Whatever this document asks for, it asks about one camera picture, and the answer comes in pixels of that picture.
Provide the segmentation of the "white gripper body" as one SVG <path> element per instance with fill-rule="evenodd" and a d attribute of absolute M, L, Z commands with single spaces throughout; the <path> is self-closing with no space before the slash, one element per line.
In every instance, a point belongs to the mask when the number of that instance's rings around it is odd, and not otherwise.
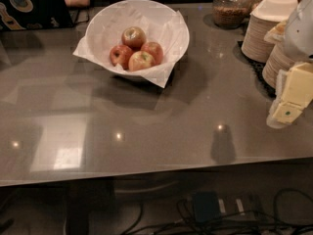
<path fill-rule="evenodd" d="M 279 70 L 276 79 L 276 96 L 281 97 L 285 88 L 288 73 L 285 70 Z"/>

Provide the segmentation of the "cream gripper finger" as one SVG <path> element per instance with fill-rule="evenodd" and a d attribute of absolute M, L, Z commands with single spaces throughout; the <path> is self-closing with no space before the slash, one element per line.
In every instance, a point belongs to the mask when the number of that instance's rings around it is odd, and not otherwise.
<path fill-rule="evenodd" d="M 298 63 L 287 74 L 282 100 L 306 108 L 313 100 L 313 65 Z"/>
<path fill-rule="evenodd" d="M 270 107 L 266 123 L 272 128 L 284 128 L 292 125 L 302 112 L 302 106 L 276 99 Z"/>

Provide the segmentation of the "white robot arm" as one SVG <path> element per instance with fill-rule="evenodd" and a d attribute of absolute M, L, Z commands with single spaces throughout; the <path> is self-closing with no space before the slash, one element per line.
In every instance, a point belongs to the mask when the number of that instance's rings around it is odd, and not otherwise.
<path fill-rule="evenodd" d="M 267 117 L 273 128 L 291 125 L 313 100 L 313 0 L 302 0 L 287 20 L 283 50 L 294 65 L 279 70 Z"/>

